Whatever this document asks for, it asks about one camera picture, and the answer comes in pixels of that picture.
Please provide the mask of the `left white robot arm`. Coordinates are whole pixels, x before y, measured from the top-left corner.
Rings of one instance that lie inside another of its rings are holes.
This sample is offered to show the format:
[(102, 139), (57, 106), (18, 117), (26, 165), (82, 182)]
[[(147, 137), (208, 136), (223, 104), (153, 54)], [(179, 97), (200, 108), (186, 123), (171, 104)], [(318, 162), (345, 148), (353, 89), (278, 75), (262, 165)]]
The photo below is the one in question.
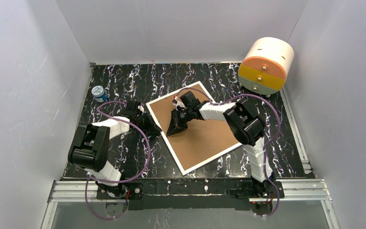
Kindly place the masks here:
[(122, 103), (124, 108), (107, 120), (79, 124), (68, 152), (68, 162), (90, 173), (98, 183), (115, 187), (123, 183), (121, 172), (108, 161), (110, 140), (136, 129), (149, 144), (149, 136), (158, 135), (162, 129), (155, 123), (145, 106), (139, 101)]

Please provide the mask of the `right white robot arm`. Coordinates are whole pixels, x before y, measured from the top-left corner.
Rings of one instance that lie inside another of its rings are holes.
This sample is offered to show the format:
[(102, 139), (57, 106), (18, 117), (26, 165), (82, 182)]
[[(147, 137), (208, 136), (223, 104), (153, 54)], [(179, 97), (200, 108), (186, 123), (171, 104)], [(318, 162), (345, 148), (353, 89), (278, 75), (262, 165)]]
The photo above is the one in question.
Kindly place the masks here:
[(194, 119), (224, 121), (246, 150), (251, 161), (251, 177), (260, 183), (271, 179), (272, 169), (263, 150), (265, 122), (251, 109), (248, 100), (241, 98), (232, 103), (213, 104), (201, 102), (189, 91), (175, 96), (173, 105), (167, 136), (186, 130), (187, 123)]

